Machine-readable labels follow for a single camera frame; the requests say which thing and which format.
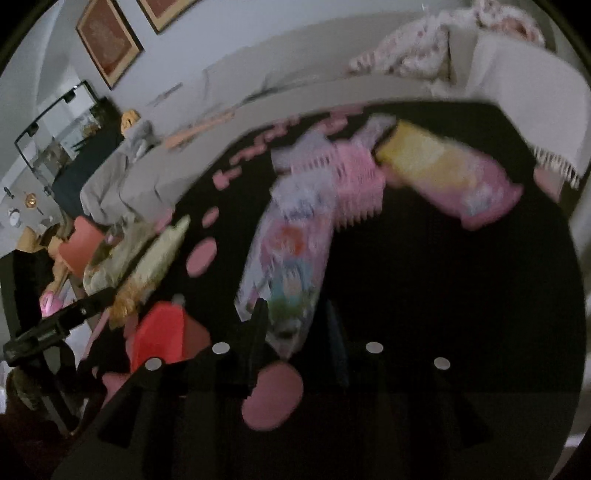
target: cartoon print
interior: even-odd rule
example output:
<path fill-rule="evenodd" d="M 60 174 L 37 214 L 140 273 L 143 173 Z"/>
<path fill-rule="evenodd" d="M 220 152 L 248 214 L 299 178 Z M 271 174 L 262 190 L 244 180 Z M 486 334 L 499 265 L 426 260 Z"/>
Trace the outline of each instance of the cartoon print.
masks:
<path fill-rule="evenodd" d="M 297 333 L 299 319 L 313 309 L 315 290 L 311 282 L 311 265 L 302 259 L 284 261 L 275 269 L 268 300 L 271 330 L 280 337 Z"/>

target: pink basket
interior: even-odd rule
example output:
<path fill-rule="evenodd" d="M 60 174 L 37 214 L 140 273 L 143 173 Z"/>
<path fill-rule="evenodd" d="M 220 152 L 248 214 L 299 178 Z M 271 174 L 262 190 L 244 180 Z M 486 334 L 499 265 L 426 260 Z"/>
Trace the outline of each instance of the pink basket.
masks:
<path fill-rule="evenodd" d="M 292 173 L 330 168 L 337 188 L 335 227 L 346 228 L 379 214 L 384 201 L 384 174 L 366 148 L 339 142 L 294 162 Z"/>

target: blanket fringe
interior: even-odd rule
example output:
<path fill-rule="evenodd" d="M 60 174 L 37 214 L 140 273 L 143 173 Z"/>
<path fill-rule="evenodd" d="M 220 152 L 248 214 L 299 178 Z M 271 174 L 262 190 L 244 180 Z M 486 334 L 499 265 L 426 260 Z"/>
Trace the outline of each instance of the blanket fringe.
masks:
<path fill-rule="evenodd" d="M 572 188 L 575 190 L 579 189 L 581 177 L 576 172 L 571 162 L 569 162 L 562 155 L 553 153 L 550 150 L 546 150 L 545 148 L 538 147 L 537 145 L 529 142 L 528 145 L 540 166 L 558 173 L 570 184 Z"/>

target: throw blanket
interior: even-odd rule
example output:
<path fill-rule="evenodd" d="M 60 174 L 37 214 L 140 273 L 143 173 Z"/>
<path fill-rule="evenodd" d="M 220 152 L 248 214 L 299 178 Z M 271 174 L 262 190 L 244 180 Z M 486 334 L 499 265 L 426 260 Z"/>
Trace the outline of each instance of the throw blanket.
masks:
<path fill-rule="evenodd" d="M 571 65 L 547 50 L 483 31 L 452 28 L 456 84 L 434 95 L 495 102 L 529 143 L 540 166 L 576 189 L 591 158 L 591 90 Z"/>
<path fill-rule="evenodd" d="M 496 0 L 475 0 L 471 8 L 442 11 L 404 25 L 375 49 L 350 61 L 356 73 L 395 73 L 403 77 L 448 77 L 449 27 L 485 28 L 540 47 L 545 40 L 533 18 Z"/>

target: white dot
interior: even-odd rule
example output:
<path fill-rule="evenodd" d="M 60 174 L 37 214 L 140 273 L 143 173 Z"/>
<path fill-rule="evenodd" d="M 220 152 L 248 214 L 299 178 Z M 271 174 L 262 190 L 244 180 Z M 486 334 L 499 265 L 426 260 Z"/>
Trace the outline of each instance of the white dot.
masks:
<path fill-rule="evenodd" d="M 230 351 L 230 346 L 226 342 L 219 342 L 212 347 L 212 350 L 217 355 L 223 355 Z"/>
<path fill-rule="evenodd" d="M 448 368 L 451 367 L 451 363 L 449 362 L 449 360 L 447 358 L 443 358 L 442 356 L 438 356 L 434 361 L 433 364 L 439 369 L 439 370 L 447 370 Z"/>
<path fill-rule="evenodd" d="M 146 370 L 155 372 L 162 366 L 162 360 L 160 358 L 151 358 L 146 362 Z"/>
<path fill-rule="evenodd" d="M 186 300 L 182 293 L 177 293 L 173 295 L 173 299 L 170 301 L 173 305 L 178 305 L 179 307 L 185 306 Z"/>
<path fill-rule="evenodd" d="M 382 353 L 384 351 L 384 346 L 379 342 L 369 342 L 365 345 L 365 349 L 369 353 Z"/>

